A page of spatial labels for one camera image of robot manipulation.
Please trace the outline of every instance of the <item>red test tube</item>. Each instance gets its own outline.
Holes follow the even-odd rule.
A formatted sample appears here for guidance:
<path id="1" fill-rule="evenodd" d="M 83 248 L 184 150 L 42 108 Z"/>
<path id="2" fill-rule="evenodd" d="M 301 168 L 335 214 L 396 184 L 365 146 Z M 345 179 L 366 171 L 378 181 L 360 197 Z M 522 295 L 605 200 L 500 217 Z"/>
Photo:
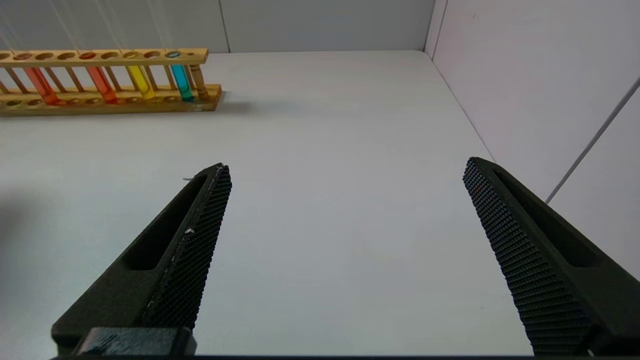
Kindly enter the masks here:
<path id="1" fill-rule="evenodd" d="M 58 98 L 56 93 L 49 85 L 47 78 L 44 77 L 42 71 L 36 67 L 26 67 L 24 68 L 24 72 L 27 74 L 27 77 L 33 83 L 33 86 L 36 87 L 38 93 L 44 100 L 44 103 L 47 105 L 61 105 L 63 102 Z"/>
<path id="2" fill-rule="evenodd" d="M 91 76 L 91 80 L 95 84 L 95 87 L 98 88 L 98 91 L 102 95 L 104 102 L 107 104 L 115 104 L 118 102 L 118 98 L 116 97 L 116 93 L 111 88 L 109 81 L 107 81 L 106 76 L 104 75 L 104 71 L 101 68 L 95 66 L 87 66 L 87 72 L 89 72 L 89 76 Z"/>

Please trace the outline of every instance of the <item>test tube rack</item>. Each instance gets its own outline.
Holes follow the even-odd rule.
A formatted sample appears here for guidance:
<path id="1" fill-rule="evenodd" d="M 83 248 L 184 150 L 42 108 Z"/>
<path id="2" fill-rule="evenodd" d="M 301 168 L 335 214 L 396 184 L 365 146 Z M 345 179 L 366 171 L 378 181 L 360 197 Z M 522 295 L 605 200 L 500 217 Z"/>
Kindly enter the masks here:
<path id="1" fill-rule="evenodd" d="M 91 50 L 91 51 L 24 51 L 19 54 L 0 51 L 0 68 L 7 71 L 17 88 L 7 88 L 0 82 L 1 116 L 39 116 L 39 115 L 93 115 L 116 113 L 161 113 L 179 111 L 213 111 L 216 109 L 222 88 L 220 84 L 205 84 L 200 65 L 207 61 L 207 49 L 132 49 L 132 50 Z M 132 86 L 120 85 L 112 67 L 124 66 L 131 77 Z M 164 67 L 168 85 L 157 85 L 151 71 L 152 66 Z M 71 78 L 73 88 L 64 87 L 51 68 L 63 67 Z M 102 74 L 103 86 L 113 89 L 115 99 L 105 101 L 104 89 L 85 86 L 78 80 L 74 68 L 96 69 Z M 17 68 L 23 68 L 27 74 L 39 74 L 41 81 L 53 91 L 58 102 L 45 101 L 40 88 L 29 75 L 36 88 L 28 88 L 16 74 Z M 39 69 L 44 69 L 58 91 L 53 90 Z M 143 76 L 153 98 L 144 99 L 130 69 L 143 70 Z M 184 89 L 176 85 L 175 70 L 186 75 L 193 94 L 185 99 Z"/>

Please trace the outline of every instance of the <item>yellow test tube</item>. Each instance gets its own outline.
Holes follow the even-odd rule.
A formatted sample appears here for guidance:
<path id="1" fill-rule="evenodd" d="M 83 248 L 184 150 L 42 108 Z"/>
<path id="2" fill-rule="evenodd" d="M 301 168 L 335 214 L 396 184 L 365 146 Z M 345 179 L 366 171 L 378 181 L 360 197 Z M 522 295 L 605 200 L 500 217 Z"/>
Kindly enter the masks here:
<path id="1" fill-rule="evenodd" d="M 156 97 L 156 92 L 151 86 L 149 86 L 148 79 L 140 66 L 127 66 L 127 70 L 129 71 L 129 75 L 131 75 L 131 81 L 134 82 L 134 85 L 140 91 L 142 99 L 151 100 Z"/>

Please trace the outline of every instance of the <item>test tube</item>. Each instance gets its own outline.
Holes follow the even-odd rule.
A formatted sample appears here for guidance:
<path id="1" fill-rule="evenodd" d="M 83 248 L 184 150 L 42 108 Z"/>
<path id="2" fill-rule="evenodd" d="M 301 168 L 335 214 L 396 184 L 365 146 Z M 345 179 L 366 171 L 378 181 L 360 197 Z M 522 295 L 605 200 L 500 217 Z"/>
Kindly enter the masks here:
<path id="1" fill-rule="evenodd" d="M 80 55 L 80 59 L 88 60 L 92 59 L 96 56 L 95 53 L 84 53 Z M 111 88 L 111 84 L 107 80 L 107 77 L 104 75 L 104 71 L 100 67 L 97 66 L 87 66 L 84 67 L 86 71 L 89 73 L 93 84 L 95 84 L 96 89 L 100 92 L 100 95 L 104 99 L 104 102 L 107 104 L 115 104 L 118 102 L 118 97 L 116 97 L 116 93 Z"/>
<path id="2" fill-rule="evenodd" d="M 51 85 L 47 81 L 47 78 L 44 77 L 42 71 L 37 67 L 26 67 L 24 68 L 25 74 L 33 86 L 35 86 L 38 94 L 42 97 L 42 100 L 47 105 L 61 105 L 63 101 L 58 98 L 56 93 L 51 88 Z"/>
<path id="3" fill-rule="evenodd" d="M 98 9 L 98 12 L 100 13 L 100 16 L 102 17 L 102 20 L 104 21 L 104 25 L 107 31 L 113 39 L 113 42 L 119 48 L 120 52 L 123 53 L 122 45 L 127 40 L 127 34 L 124 33 L 124 28 L 120 23 L 120 19 L 118 18 L 115 8 L 109 1 L 94 0 L 94 3 L 96 9 Z M 134 51 L 123 54 L 125 58 L 134 58 L 138 55 L 139 54 Z M 152 100 L 156 97 L 156 92 L 149 85 L 147 77 L 145 76 L 145 73 L 142 71 L 140 66 L 127 66 L 127 72 L 129 73 L 129 75 L 131 75 L 131 81 L 133 82 L 133 85 L 140 91 L 142 99 Z"/>
<path id="4" fill-rule="evenodd" d="M 170 58 L 177 58 L 180 56 L 180 52 L 170 51 L 167 53 L 167 56 Z M 178 91 L 180 92 L 182 101 L 193 102 L 193 93 L 191 93 L 189 79 L 187 78 L 187 73 L 184 71 L 184 67 L 182 65 L 171 65 L 171 71 L 175 78 L 175 83 L 178 86 Z"/>
<path id="5" fill-rule="evenodd" d="M 142 69 L 138 65 L 130 65 L 127 66 L 129 73 L 131 74 L 131 79 L 136 83 L 138 89 L 140 90 L 140 94 L 142 95 L 142 99 L 151 100 L 156 97 L 156 92 L 151 86 L 149 86 L 149 82 L 147 81 L 147 77 L 145 73 L 142 72 Z"/>
<path id="6" fill-rule="evenodd" d="M 162 43 L 164 50 L 166 51 L 167 48 L 174 49 L 172 46 L 173 39 L 171 36 L 171 31 L 169 31 L 168 28 L 168 16 L 162 2 L 147 0 L 147 6 L 149 8 L 151 19 L 154 22 L 154 26 L 156 27 L 158 37 L 160 38 L 160 42 Z M 169 51 L 167 52 L 166 56 L 168 58 L 177 58 L 178 56 L 180 56 L 180 51 Z M 182 101 L 192 102 L 193 93 L 191 93 L 189 78 L 187 78 L 187 73 L 184 70 L 184 67 L 182 67 L 182 65 L 171 65 L 171 72 L 173 73 L 173 78 L 175 79 L 175 83 L 178 86 L 178 91 L 180 92 Z"/>

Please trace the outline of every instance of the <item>blue test tube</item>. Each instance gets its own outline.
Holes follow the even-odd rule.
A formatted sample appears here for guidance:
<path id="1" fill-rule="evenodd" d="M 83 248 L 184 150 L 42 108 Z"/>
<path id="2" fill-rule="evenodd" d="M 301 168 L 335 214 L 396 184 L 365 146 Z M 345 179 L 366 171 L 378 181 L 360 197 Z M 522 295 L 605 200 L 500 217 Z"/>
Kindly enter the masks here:
<path id="1" fill-rule="evenodd" d="M 178 51 L 170 51 L 167 57 L 177 58 L 180 56 Z M 189 80 L 187 79 L 187 73 L 184 71 L 182 65 L 171 65 L 171 71 L 173 72 L 173 78 L 180 91 L 180 97 L 182 101 L 193 102 L 193 94 L 191 93 L 191 87 L 189 86 Z"/>

